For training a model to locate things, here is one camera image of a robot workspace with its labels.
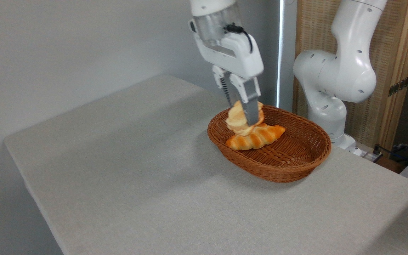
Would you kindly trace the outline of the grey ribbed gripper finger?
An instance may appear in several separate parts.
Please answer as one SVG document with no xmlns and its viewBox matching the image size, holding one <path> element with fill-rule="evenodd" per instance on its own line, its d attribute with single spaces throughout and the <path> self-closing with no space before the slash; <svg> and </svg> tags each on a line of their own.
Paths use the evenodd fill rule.
<svg viewBox="0 0 408 255">
<path fill-rule="evenodd" d="M 228 71 L 226 71 L 223 68 L 218 67 L 217 65 L 212 66 L 212 72 L 214 75 L 215 82 L 217 84 L 217 87 L 221 89 L 226 97 L 226 100 L 229 104 L 229 107 L 232 107 L 233 104 L 231 102 L 231 97 L 230 93 L 228 90 L 228 84 L 226 80 L 226 75 L 228 74 Z"/>
<path fill-rule="evenodd" d="M 238 91 L 248 126 L 255 125 L 259 121 L 258 102 L 261 96 L 257 77 L 245 79 L 236 74 L 230 74 L 229 80 Z"/>
</svg>

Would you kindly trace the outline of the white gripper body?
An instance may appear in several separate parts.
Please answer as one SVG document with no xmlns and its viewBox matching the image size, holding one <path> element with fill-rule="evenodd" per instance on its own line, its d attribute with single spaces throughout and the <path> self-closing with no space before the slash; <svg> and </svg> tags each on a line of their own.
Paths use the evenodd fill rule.
<svg viewBox="0 0 408 255">
<path fill-rule="evenodd" d="M 199 37 L 198 26 L 189 20 L 202 57 L 209 63 L 245 79 L 252 79 L 264 71 L 264 63 L 253 36 L 235 23 L 222 27 L 222 38 L 204 41 Z"/>
</svg>

